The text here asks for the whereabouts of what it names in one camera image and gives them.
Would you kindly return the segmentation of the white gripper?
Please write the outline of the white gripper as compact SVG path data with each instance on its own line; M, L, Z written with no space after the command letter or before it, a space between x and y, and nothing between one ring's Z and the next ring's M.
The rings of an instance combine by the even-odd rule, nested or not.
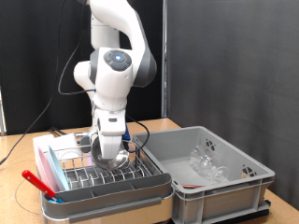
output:
M125 111L96 110L97 131L103 159L114 159L120 150L125 134Z

